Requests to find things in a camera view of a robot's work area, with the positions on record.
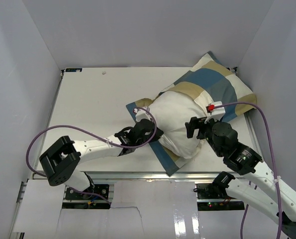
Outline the white pillow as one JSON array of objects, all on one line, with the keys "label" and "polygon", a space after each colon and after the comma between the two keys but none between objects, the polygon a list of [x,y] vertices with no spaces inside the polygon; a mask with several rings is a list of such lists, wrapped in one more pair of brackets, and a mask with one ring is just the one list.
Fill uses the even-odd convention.
[{"label": "white pillow", "polygon": [[200,140],[187,138],[185,123],[191,118],[203,118],[204,111],[191,97],[178,92],[164,92],[150,106],[157,127],[163,131],[159,142],[166,149],[184,159],[193,158],[199,150]]}]

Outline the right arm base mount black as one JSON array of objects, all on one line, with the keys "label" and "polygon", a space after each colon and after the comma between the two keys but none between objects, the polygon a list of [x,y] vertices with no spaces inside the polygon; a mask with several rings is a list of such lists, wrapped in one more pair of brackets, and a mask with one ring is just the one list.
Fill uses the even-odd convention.
[{"label": "right arm base mount black", "polygon": [[223,171],[209,184],[196,184],[193,191],[196,193],[197,198],[202,200],[202,203],[205,203],[204,200],[208,199],[207,207],[210,210],[230,210],[233,198],[227,195],[226,189],[234,179],[236,178],[232,174]]}]

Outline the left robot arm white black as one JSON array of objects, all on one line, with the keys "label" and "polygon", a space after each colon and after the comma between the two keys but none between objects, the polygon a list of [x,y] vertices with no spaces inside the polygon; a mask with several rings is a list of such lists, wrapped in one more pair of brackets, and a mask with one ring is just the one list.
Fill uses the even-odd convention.
[{"label": "left robot arm white black", "polygon": [[50,186],[64,184],[87,199],[95,192],[95,185],[89,175],[77,169],[79,164],[133,153],[145,142],[158,141],[163,134],[151,120],[142,119],[103,141],[80,141],[62,136],[39,157],[39,161]]}]

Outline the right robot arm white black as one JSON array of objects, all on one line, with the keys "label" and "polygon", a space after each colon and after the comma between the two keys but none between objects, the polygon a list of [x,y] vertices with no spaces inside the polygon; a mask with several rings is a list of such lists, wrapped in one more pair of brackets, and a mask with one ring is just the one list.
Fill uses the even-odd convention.
[{"label": "right robot arm white black", "polygon": [[262,157],[239,142],[237,131],[229,123],[192,117],[185,126],[188,138],[197,130],[196,138],[206,140],[229,169],[260,188],[256,191],[222,171],[206,188],[195,191],[221,199],[241,200],[272,219],[289,238],[296,239],[296,191],[281,178],[274,178],[274,172]]}]

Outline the blue beige white checked pillowcase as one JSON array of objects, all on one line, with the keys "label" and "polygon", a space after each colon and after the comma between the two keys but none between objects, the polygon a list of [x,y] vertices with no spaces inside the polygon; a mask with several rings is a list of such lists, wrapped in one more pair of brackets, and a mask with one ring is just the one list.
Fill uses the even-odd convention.
[{"label": "blue beige white checked pillowcase", "polygon": [[[205,117],[208,116],[206,107],[213,102],[221,101],[226,105],[225,115],[222,118],[224,122],[229,122],[253,109],[253,105],[257,102],[252,90],[241,81],[236,73],[221,65],[215,55],[209,51],[189,71],[163,89],[155,99],[142,98],[127,104],[126,108],[135,120],[133,113],[135,107],[149,107],[159,96],[168,91],[183,93],[191,97],[204,111]],[[192,158],[184,159],[175,155],[159,141],[151,143],[150,146],[168,176],[172,176],[192,160]]]}]

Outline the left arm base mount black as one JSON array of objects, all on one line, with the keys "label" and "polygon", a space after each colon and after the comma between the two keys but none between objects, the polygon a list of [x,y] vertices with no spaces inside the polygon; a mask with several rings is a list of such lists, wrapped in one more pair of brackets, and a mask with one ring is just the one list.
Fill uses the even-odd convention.
[{"label": "left arm base mount black", "polygon": [[67,186],[64,199],[75,209],[108,209],[109,185],[95,184],[92,178],[84,173],[82,184],[77,186]]}]

